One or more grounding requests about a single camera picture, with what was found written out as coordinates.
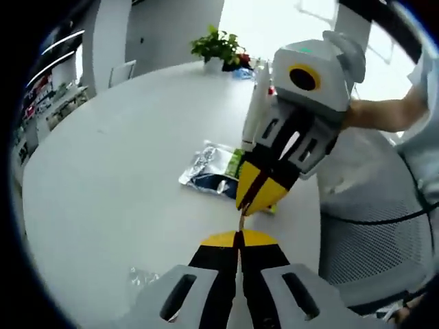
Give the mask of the person's right hand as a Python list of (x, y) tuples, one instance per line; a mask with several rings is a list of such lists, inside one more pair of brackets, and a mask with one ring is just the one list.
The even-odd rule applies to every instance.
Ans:
[(336, 58), (354, 83), (362, 83), (366, 75), (366, 58), (361, 45), (349, 35), (337, 31), (323, 31), (324, 41), (336, 49)]

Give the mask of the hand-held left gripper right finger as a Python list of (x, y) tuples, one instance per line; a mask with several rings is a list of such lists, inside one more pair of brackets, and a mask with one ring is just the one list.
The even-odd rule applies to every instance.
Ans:
[(254, 328), (387, 328), (345, 307), (334, 286), (304, 264), (291, 264), (271, 236), (241, 235), (243, 289)]

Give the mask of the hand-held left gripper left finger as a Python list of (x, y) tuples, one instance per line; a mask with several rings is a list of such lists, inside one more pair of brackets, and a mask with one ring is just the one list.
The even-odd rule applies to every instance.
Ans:
[(188, 265), (148, 284), (127, 314), (127, 328), (225, 328), (236, 291), (235, 231), (201, 242)]

